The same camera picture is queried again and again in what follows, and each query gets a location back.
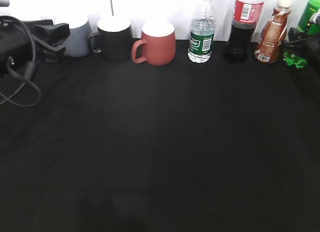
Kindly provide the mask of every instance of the plastic bottle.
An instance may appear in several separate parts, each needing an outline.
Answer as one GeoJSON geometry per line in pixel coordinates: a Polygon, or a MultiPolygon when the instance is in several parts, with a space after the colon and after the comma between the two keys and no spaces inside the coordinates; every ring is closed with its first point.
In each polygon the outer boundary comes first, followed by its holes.
{"type": "Polygon", "coordinates": [[[201,0],[191,21],[188,56],[192,62],[210,59],[216,30],[216,13],[212,0],[201,0]]]}
{"type": "Polygon", "coordinates": [[[225,52],[230,62],[242,62],[248,57],[248,46],[263,6],[264,0],[235,0],[231,33],[225,52]]]}
{"type": "Polygon", "coordinates": [[[266,23],[254,52],[254,57],[264,64],[277,60],[281,42],[287,36],[288,16],[294,0],[278,0],[271,19],[266,23]]]}
{"type": "MultiPolygon", "coordinates": [[[[319,12],[320,0],[309,0],[299,20],[297,29],[300,32],[306,32],[310,36],[320,33],[320,26],[310,23],[310,18],[319,12]]],[[[295,65],[298,69],[304,68],[308,64],[304,58],[289,52],[284,53],[284,60],[288,66],[295,65]]]]}
{"type": "Polygon", "coordinates": [[[313,14],[320,12],[320,0],[309,0],[305,10],[300,18],[297,29],[300,32],[306,32],[308,35],[315,35],[320,33],[320,26],[309,23],[313,14]]]}

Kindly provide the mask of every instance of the mug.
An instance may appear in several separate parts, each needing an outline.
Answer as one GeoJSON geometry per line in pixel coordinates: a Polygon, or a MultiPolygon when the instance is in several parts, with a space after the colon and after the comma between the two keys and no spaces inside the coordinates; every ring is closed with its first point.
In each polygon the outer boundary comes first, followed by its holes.
{"type": "Polygon", "coordinates": [[[141,40],[133,44],[131,51],[134,63],[146,61],[153,66],[163,66],[169,64],[175,56],[176,36],[171,23],[146,23],[142,26],[141,40]],[[137,49],[142,45],[142,57],[136,58],[137,49]]]}
{"type": "Polygon", "coordinates": [[[109,61],[125,61],[130,59],[131,48],[134,38],[129,19],[109,16],[102,18],[97,23],[98,32],[89,34],[89,45],[91,39],[97,37],[98,49],[91,46],[91,51],[101,55],[109,61]]]}
{"type": "Polygon", "coordinates": [[[84,15],[61,17],[55,23],[69,24],[70,36],[62,44],[66,56],[78,58],[90,54],[88,35],[92,33],[92,29],[88,17],[84,15]]]}

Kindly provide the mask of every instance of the mug handle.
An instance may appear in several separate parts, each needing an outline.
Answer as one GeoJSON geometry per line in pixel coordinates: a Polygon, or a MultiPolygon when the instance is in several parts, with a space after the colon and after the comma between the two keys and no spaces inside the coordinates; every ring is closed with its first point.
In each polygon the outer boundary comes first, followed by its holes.
{"type": "Polygon", "coordinates": [[[92,45],[91,45],[91,39],[93,37],[96,37],[96,36],[99,36],[99,35],[100,35],[99,32],[92,32],[92,33],[90,33],[88,35],[89,48],[91,49],[92,53],[94,53],[94,54],[98,54],[98,53],[100,53],[102,51],[100,48],[97,48],[97,49],[92,48],[92,45]]]}
{"type": "Polygon", "coordinates": [[[134,42],[134,44],[132,46],[132,51],[131,51],[131,59],[134,63],[140,64],[140,63],[146,61],[146,58],[143,56],[140,58],[136,58],[138,47],[141,45],[144,45],[146,43],[147,43],[147,41],[145,39],[140,39],[140,40],[134,42]]]}

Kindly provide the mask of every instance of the bottle label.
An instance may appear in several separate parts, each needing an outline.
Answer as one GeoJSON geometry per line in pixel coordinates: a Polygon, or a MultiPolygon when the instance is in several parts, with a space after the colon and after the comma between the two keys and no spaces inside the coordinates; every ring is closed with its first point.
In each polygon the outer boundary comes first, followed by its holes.
{"type": "Polygon", "coordinates": [[[264,3],[244,3],[235,0],[233,19],[245,24],[255,24],[259,21],[264,3]]]}
{"type": "Polygon", "coordinates": [[[318,7],[312,5],[311,3],[308,3],[298,23],[298,29],[300,29],[302,32],[308,33],[308,35],[311,36],[320,33],[319,25],[309,23],[311,16],[313,16],[315,13],[318,13],[319,11],[320,9],[318,7]]]}
{"type": "Polygon", "coordinates": [[[204,56],[210,54],[213,42],[214,34],[198,35],[191,32],[189,40],[189,50],[195,55],[204,56]]]}
{"type": "Polygon", "coordinates": [[[261,32],[261,37],[254,52],[254,56],[258,61],[271,64],[277,60],[281,42],[287,35],[289,14],[290,11],[284,12],[274,9],[271,19],[261,32]]]}

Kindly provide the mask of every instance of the white wall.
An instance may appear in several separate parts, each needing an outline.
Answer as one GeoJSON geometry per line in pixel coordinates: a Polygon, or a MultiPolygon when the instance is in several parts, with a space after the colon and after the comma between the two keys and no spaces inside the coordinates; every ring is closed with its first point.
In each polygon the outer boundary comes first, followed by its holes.
{"type": "Polygon", "coordinates": [[[20,20],[52,19],[67,14],[86,14],[94,31],[103,16],[110,16],[110,0],[10,0],[8,8],[0,8],[0,15],[20,20]]]}
{"type": "MultiPolygon", "coordinates": [[[[288,26],[296,27],[308,0],[295,0],[288,26]]],[[[131,19],[134,37],[141,36],[142,25],[148,21],[168,20],[176,30],[177,39],[188,39],[193,10],[198,0],[112,0],[114,14],[131,19]]],[[[227,41],[235,0],[214,0],[217,14],[215,40],[227,41]]],[[[265,0],[260,22],[254,40],[270,18],[277,0],[265,0]]],[[[21,20],[56,19],[71,10],[89,16],[91,26],[96,30],[97,21],[111,14],[110,0],[11,0],[9,8],[1,8],[0,14],[11,14],[21,20]]]]}

